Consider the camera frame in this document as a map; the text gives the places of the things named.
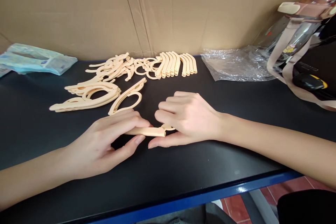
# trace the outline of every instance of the left hand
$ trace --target left hand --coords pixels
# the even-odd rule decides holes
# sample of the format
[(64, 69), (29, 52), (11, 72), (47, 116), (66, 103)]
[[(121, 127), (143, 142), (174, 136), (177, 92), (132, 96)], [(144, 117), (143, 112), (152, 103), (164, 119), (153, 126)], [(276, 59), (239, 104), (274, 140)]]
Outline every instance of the left hand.
[(94, 122), (83, 135), (61, 150), (66, 176), (83, 179), (102, 174), (132, 156), (145, 136), (133, 137), (118, 150), (114, 150), (111, 143), (134, 127), (150, 127), (150, 123), (133, 109)]

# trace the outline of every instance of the sticker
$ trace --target sticker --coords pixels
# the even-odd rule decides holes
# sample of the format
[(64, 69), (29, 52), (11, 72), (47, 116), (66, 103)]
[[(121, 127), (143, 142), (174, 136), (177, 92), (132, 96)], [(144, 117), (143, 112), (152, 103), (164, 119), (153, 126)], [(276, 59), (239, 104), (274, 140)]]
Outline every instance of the sticker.
[(288, 45), (286, 49), (283, 51), (283, 53), (292, 53), (296, 50), (295, 44)]

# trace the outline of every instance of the blue table frame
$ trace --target blue table frame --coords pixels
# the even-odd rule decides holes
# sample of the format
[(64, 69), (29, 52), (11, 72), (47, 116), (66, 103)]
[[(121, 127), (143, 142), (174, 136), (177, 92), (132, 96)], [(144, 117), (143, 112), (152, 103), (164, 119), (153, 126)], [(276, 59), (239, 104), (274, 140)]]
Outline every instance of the blue table frame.
[(131, 224), (134, 222), (139, 222), (146, 219), (151, 219), (164, 214), (169, 214), (172, 212), (180, 211), (183, 209), (195, 207), (201, 204), (205, 204), (211, 201), (215, 201), (222, 198), (227, 198), (236, 194), (245, 193), (247, 191), (256, 190), (262, 187), (271, 186), (274, 184), (282, 183), (287, 180), (296, 179), (301, 177), (302, 174), (296, 171), (288, 171), (285, 173), (272, 175), (262, 179), (257, 179), (231, 187), (223, 188), (220, 190), (210, 191), (204, 194), (199, 194), (195, 196), (186, 197), (176, 201), (171, 201), (168, 203), (151, 206), (134, 212), (124, 213), (103, 220), (98, 220), (92, 222), (94, 224), (111, 224), (111, 223), (122, 223)]

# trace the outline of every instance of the black table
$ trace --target black table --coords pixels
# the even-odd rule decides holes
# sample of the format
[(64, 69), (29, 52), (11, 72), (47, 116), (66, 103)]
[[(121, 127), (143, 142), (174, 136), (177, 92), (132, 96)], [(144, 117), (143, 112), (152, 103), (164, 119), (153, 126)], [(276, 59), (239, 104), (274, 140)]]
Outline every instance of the black table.
[[(196, 60), (198, 74), (148, 79), (140, 91), (143, 98), (135, 109), (155, 127), (160, 126), (154, 118), (158, 103), (180, 90), (199, 93), (220, 112), (336, 140), (336, 113), (299, 100), (280, 81), (215, 82), (201, 58)], [(88, 65), (78, 62), (62, 76), (13, 72), (0, 79), (0, 169), (64, 147), (95, 120), (107, 116), (111, 104), (65, 113), (48, 109), (74, 97), (64, 90), (65, 86), (94, 76), (85, 72)], [(122, 76), (115, 82), (122, 91), (143, 76), (135, 75), (129, 82), (125, 78)], [(137, 96), (131, 96), (120, 107), (132, 105), (136, 100)], [(119, 148), (131, 137), (123, 135), (112, 146)], [(0, 222), (92, 222), (290, 172), (289, 168), (259, 154), (222, 142), (148, 150), (150, 139), (147, 137), (131, 158), (112, 171), (71, 181), (16, 204), (0, 213)], [(254, 183), (254, 187), (267, 183), (270, 180)]]

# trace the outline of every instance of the red tile floor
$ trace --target red tile floor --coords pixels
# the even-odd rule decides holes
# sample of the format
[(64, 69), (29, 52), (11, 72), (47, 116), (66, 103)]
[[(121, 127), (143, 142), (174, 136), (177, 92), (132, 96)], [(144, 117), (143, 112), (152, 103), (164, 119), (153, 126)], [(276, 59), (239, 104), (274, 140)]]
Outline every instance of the red tile floor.
[[(267, 202), (272, 205), (277, 205), (278, 200), (282, 195), (308, 189), (323, 189), (334, 191), (326, 185), (307, 176), (260, 188)], [(252, 224), (240, 195), (221, 199), (221, 202), (223, 205), (223, 210), (228, 215), (230, 215), (235, 222), (239, 224)]]

